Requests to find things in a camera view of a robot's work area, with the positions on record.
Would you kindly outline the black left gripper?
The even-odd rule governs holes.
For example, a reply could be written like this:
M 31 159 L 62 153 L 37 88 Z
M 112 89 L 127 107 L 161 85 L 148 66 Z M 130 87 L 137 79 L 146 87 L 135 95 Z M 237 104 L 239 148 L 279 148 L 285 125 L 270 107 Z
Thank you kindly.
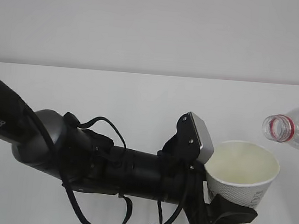
M 184 185 L 184 212 L 189 224 L 248 224 L 258 216 L 253 208 L 241 206 L 216 194 L 209 204 L 204 201 L 204 170 L 188 165 Z

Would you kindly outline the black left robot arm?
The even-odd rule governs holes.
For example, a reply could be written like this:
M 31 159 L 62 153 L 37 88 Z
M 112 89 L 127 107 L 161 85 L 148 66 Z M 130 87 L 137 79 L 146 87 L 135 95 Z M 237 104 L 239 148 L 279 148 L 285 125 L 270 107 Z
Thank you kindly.
M 205 203 L 205 163 L 214 148 L 204 121 L 195 113 L 178 119 L 176 134 L 156 155 L 115 146 L 91 129 L 100 120 L 80 123 L 71 113 L 33 111 L 0 80 L 0 139 L 11 144 L 19 162 L 62 181 L 82 224 L 91 223 L 75 192 L 121 197 L 127 205 L 125 221 L 132 214 L 132 196 L 177 205 L 171 217 L 158 224 L 172 224 L 180 212 L 189 224 L 245 224 L 257 217 L 253 208 L 222 195 Z

